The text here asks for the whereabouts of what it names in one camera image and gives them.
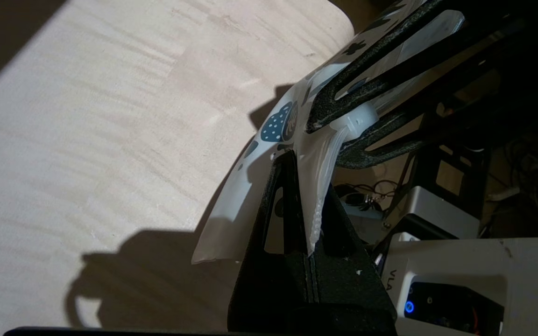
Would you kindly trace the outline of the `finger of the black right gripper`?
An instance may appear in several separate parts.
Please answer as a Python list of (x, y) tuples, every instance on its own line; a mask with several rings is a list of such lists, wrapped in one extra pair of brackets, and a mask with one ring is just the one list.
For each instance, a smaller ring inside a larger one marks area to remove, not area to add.
[[(428, 0), (372, 44), (320, 90), (312, 104), (306, 126), (307, 132), (320, 130), (359, 105), (442, 64), (484, 39), (516, 13), (516, 6), (516, 0)], [(337, 97), (338, 92), (344, 89), (346, 84), (446, 10), (455, 10), (464, 15), (468, 21), (467, 26), (378, 75), (353, 93)]]
[(347, 169), (364, 169), (395, 159), (403, 154), (415, 152), (423, 147), (442, 142), (475, 127), (486, 119), (492, 97), (469, 104), (448, 117), (438, 119), (425, 128), (420, 128), (375, 149), (368, 147), (389, 136), (423, 113), (433, 112), (444, 97), (459, 88), (452, 84), (429, 85), (403, 104), (379, 119), (358, 140), (342, 146), (336, 164)]

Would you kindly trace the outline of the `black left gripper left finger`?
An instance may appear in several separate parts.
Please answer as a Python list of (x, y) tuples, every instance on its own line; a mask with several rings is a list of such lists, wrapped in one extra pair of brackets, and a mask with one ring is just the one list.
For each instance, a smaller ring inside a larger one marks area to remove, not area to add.
[[(284, 252), (265, 250), (275, 195), (283, 192)], [(288, 333), (293, 311), (309, 302), (307, 239), (292, 151), (273, 162), (228, 308), (228, 330)]]

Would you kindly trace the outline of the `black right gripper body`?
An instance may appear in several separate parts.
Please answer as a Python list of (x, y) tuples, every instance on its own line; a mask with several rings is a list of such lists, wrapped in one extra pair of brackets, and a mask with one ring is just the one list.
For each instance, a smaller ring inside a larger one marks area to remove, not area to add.
[(437, 143), (498, 145), (537, 124), (538, 0), (446, 0), (442, 7), (466, 16), (469, 26), (457, 34), (461, 50), (496, 31), (502, 37), (439, 79), (439, 98), (491, 71), (500, 82), (493, 93), (473, 98), (438, 121)]

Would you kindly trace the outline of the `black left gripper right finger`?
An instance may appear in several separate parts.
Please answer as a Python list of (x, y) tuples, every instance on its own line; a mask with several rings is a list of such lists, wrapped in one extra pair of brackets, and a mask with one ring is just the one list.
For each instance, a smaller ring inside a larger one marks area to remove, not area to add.
[(329, 333), (393, 333), (396, 311), (333, 186), (311, 258), (312, 318)]

